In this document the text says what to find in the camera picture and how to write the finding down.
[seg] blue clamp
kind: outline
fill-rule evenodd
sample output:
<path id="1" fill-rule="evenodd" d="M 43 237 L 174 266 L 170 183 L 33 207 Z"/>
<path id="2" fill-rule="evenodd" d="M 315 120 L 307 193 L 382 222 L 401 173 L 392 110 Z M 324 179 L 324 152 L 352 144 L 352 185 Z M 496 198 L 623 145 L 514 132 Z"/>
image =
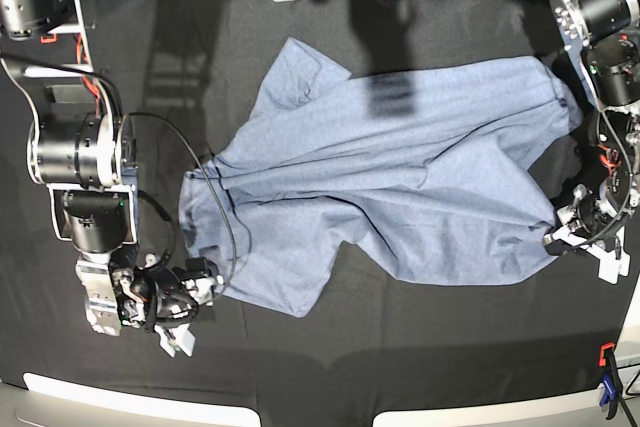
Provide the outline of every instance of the blue clamp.
<path id="1" fill-rule="evenodd" d="M 602 399 L 600 399 L 600 407 L 604 407 L 609 402 L 615 401 L 617 395 L 613 379 L 609 374 L 604 374 L 602 382 L 604 383 L 604 395 L 602 396 Z"/>

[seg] black fabric mat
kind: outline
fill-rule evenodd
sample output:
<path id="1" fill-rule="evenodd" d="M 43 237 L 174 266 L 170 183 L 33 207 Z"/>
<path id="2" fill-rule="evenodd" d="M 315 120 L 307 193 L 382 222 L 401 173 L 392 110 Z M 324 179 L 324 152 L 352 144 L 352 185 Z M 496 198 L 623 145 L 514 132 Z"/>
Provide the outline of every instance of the black fabric mat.
<path id="1" fill-rule="evenodd" d="M 532 54 L 551 62 L 561 47 L 546 0 L 403 0 L 391 10 L 371 0 L 86 0 L 85 9 L 94 61 L 117 83 L 125 111 L 166 115 L 202 153 L 206 144 L 223 149 L 246 121 L 289 36 L 357 76 Z M 48 48 L 72 61 L 72 46 Z M 306 318 L 222 299 L 192 326 L 191 359 L 170 359 L 155 335 L 94 334 L 76 253 L 55 239 L 46 189 L 26 172 L 26 102 L 4 75 L 0 92 L 4 382 L 20 386 L 34 372 L 246 406 L 278 427 L 367 426 L 386 410 L 511 402 L 598 383 L 599 347 L 619 335 L 637 281 L 637 243 L 628 247 L 632 274 L 615 286 L 598 280 L 593 259 L 567 255 L 518 285 L 459 288 L 395 281 L 343 246 Z M 135 128 L 141 187 L 175 215 L 192 162 L 163 127 L 138 119 Z M 563 139 L 534 166 L 550 196 L 579 167 L 573 150 Z M 162 226 L 145 210 L 141 229 L 143 251 L 162 247 Z M 628 238 L 638 232 L 635 222 Z"/>

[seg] wrinkled fabric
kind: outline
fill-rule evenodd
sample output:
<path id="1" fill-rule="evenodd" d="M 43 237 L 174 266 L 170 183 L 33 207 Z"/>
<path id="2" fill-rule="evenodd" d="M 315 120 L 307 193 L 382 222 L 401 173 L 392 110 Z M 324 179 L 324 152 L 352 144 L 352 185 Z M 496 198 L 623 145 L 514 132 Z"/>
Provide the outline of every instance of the wrinkled fabric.
<path id="1" fill-rule="evenodd" d="M 532 57 L 351 79 L 289 39 L 248 122 L 204 165 L 237 245 L 224 294 L 302 317 L 342 242 L 407 282 L 520 282 L 553 260 L 553 207 L 527 169 L 580 122 Z M 189 254 L 228 277 L 230 238 L 199 170 L 180 224 Z"/>

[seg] black table surface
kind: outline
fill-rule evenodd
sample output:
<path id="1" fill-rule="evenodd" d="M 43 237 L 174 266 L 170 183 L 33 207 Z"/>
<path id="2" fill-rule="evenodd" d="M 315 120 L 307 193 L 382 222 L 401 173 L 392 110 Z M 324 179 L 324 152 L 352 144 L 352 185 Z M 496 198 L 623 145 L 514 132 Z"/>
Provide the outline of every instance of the black table surface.
<path id="1" fill-rule="evenodd" d="M 174 121 L 205 152 L 247 120 L 287 37 L 356 76 L 448 67 L 560 48 L 547 0 L 85 0 L 94 63 L 125 111 Z M 33 55 L 34 46 L 12 45 Z M 73 62 L 73 45 L 42 47 Z M 559 68 L 560 75 L 565 75 Z M 395 281 L 344 245 L 320 300 L 303 319 L 222 299 L 202 309 L 192 358 L 171 359 L 156 335 L 92 332 L 76 252 L 55 239 L 49 198 L 25 167 L 26 102 L 0 76 L 0 378 L 33 372 L 175 400 L 245 406 L 265 426 L 366 426 L 388 410 L 463 407 L 594 388 L 600 345 L 619 335 L 638 277 L 617 285 L 597 262 L 566 255 L 513 286 L 436 287 Z M 168 130 L 138 119 L 140 184 L 174 215 L 192 162 Z M 550 196 L 576 169 L 571 139 L 534 166 Z M 141 248 L 163 231 L 142 210 Z M 638 233 L 632 223 L 627 233 Z M 174 262 L 180 265 L 184 250 Z"/>

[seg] cloth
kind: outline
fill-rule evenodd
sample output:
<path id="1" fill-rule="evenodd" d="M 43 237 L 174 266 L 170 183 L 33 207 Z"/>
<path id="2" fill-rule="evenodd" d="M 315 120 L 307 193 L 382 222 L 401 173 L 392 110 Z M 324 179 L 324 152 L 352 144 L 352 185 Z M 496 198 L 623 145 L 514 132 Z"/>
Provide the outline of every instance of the cloth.
<path id="1" fill-rule="evenodd" d="M 527 169 L 581 115 L 546 67 L 519 57 L 350 77 L 289 39 L 249 121 L 205 164 L 237 243 L 225 295 L 302 317 L 342 242 L 424 284 L 512 284 L 553 260 L 541 243 L 553 207 Z M 203 175 L 185 175 L 180 224 L 189 254 L 228 276 Z"/>

